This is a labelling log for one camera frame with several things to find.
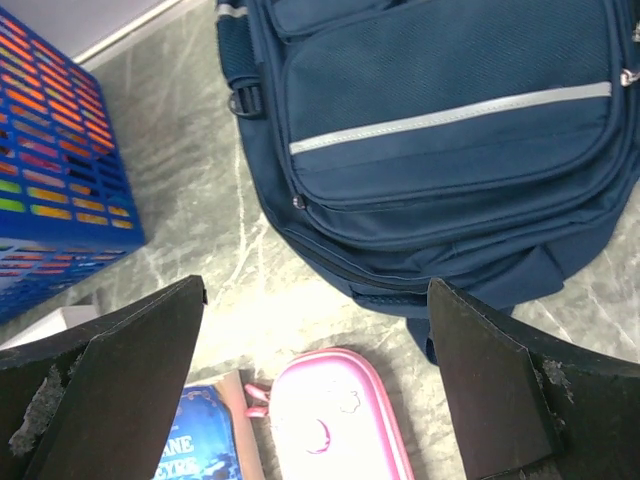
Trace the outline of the blue Jane Eyre book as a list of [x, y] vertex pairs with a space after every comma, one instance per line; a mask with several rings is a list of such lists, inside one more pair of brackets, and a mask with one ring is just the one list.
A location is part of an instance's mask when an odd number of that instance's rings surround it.
[[154, 477], [265, 478], [237, 370], [183, 388]]

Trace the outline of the pink cartoon pencil case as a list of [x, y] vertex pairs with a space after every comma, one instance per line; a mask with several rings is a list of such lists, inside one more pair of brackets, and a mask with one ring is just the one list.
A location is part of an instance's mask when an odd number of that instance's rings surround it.
[[376, 369], [345, 348], [302, 354], [269, 389], [247, 384], [250, 418], [270, 422], [283, 478], [410, 480], [401, 431]]

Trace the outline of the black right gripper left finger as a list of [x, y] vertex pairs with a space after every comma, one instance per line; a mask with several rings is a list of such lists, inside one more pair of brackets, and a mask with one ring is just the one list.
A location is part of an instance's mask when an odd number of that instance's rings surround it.
[[207, 301], [191, 275], [1, 353], [4, 479], [151, 479]]

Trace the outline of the navy blue student backpack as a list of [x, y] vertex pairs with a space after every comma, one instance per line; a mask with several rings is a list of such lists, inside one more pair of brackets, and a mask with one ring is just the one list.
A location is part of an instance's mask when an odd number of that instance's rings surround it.
[[496, 310], [560, 291], [639, 179], [635, 1], [220, 1], [259, 203], [435, 359], [434, 278]]

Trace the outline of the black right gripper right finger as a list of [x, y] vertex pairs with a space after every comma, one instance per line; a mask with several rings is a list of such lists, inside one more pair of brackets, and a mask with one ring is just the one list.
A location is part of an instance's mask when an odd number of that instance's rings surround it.
[[469, 479], [636, 479], [639, 366], [434, 279], [437, 362]]

